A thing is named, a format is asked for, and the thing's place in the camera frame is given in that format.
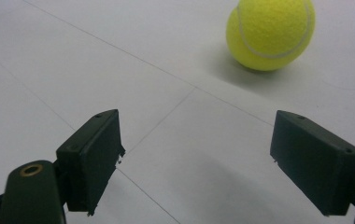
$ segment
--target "white floor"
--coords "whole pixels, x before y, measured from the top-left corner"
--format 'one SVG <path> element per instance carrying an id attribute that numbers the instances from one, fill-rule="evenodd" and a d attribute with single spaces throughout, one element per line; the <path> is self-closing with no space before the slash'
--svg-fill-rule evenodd
<path id="1" fill-rule="evenodd" d="M 0 194 L 118 108 L 128 154 L 94 217 L 68 223 L 353 223 L 323 217 L 273 163 L 275 114 L 355 145 L 355 2 L 313 0 L 304 54 L 272 73 L 230 56 L 237 0 L 0 0 Z"/>

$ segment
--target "yellow tennis ball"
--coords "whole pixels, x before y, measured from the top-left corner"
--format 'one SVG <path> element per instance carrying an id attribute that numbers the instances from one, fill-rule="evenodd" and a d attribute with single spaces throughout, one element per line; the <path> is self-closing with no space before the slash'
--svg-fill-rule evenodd
<path id="1" fill-rule="evenodd" d="M 227 45 L 244 66 L 276 70 L 305 50 L 314 27 L 310 0 L 240 0 L 227 23 Z"/>

